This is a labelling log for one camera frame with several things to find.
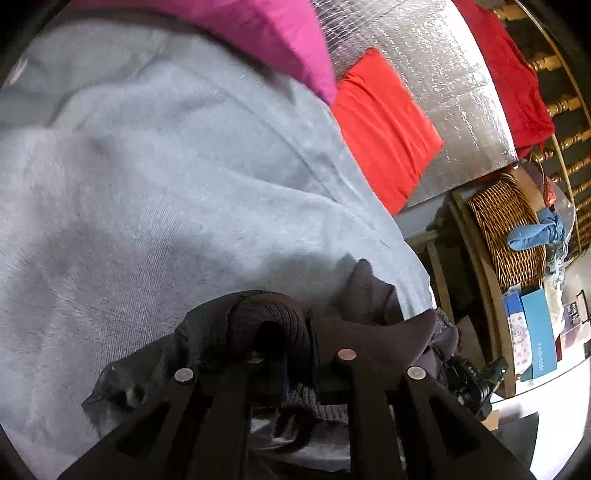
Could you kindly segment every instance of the red fabric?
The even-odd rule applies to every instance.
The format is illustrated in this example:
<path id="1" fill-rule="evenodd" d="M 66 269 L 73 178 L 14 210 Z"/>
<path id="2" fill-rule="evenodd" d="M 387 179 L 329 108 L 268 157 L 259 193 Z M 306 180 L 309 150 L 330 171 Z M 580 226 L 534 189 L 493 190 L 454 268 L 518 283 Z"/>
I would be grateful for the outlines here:
<path id="1" fill-rule="evenodd" d="M 376 48 L 339 82 L 332 112 L 372 190 L 398 213 L 443 147 L 437 130 Z"/>
<path id="2" fill-rule="evenodd" d="M 554 133 L 554 124 L 531 70 L 505 27 L 473 0 L 453 0 L 482 52 L 507 117 L 519 158 Z"/>

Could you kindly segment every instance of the pink pillow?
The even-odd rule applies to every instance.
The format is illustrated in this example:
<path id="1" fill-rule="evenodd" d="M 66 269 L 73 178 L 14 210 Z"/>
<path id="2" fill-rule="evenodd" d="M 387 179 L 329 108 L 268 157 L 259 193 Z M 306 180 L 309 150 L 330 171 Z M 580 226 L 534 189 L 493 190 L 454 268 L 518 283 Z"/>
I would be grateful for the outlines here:
<path id="1" fill-rule="evenodd" d="M 73 7 L 149 8 L 209 30 L 332 105 L 335 74 L 309 0 L 73 0 Z"/>

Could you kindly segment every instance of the wicker basket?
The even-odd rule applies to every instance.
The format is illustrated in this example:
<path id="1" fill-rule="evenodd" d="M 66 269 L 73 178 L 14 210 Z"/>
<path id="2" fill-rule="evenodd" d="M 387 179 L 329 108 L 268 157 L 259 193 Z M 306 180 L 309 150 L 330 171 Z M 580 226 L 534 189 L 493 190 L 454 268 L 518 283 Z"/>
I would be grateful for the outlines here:
<path id="1" fill-rule="evenodd" d="M 518 283 L 524 293 L 540 288 L 546 266 L 545 247 L 514 251 L 506 243 L 507 235 L 515 227 L 539 223 L 513 176 L 502 174 L 494 185 L 474 195 L 467 204 L 491 253 L 501 291 Z"/>

